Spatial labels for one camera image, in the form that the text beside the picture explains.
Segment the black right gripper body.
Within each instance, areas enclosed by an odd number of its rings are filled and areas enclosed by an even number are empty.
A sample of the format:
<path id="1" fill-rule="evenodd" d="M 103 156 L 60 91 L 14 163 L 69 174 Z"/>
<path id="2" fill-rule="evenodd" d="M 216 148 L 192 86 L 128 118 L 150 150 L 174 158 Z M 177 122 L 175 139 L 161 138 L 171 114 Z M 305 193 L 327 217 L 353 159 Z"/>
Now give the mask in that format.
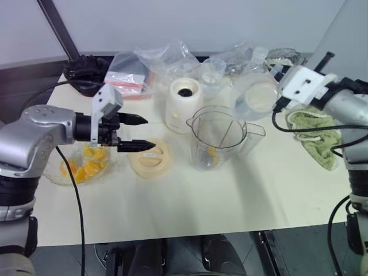
<path id="1" fill-rule="evenodd" d="M 288 106 L 290 101 L 291 100 L 286 97 L 280 97 L 274 105 L 274 111 L 282 111 L 284 108 Z"/>

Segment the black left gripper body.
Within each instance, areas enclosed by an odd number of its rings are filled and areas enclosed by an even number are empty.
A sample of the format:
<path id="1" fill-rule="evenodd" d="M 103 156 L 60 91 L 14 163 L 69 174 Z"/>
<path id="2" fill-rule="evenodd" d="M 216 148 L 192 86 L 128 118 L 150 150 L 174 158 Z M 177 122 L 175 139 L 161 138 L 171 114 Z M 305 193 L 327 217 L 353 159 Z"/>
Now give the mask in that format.
<path id="1" fill-rule="evenodd" d="M 104 147 L 117 147 L 120 138 L 117 136 L 117 130 L 120 128 L 120 119 L 118 113 L 109 117 L 103 117 L 98 124 L 98 144 Z"/>

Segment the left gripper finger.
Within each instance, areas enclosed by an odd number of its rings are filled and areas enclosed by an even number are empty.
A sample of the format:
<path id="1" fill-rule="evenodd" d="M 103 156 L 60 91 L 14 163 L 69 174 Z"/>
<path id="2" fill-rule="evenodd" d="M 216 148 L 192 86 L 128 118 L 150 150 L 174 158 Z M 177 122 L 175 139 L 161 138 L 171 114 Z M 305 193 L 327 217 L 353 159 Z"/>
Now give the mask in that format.
<path id="1" fill-rule="evenodd" d="M 148 121 L 138 114 L 119 113 L 118 119 L 120 124 L 125 125 L 141 125 L 147 124 Z"/>
<path id="2" fill-rule="evenodd" d="M 117 152 L 143 152 L 155 146 L 155 143 L 146 140 L 120 141 L 117 145 Z"/>

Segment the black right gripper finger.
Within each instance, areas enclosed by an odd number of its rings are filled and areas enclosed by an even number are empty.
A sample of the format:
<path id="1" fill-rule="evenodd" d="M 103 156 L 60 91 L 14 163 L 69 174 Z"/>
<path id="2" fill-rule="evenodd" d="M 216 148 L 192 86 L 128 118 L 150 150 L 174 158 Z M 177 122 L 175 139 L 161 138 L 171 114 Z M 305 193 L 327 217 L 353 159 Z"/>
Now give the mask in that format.
<path id="1" fill-rule="evenodd" d="M 271 68 L 271 75 L 277 82 L 280 82 L 281 79 L 285 76 L 287 70 L 288 70 L 288 66 L 273 65 Z"/>

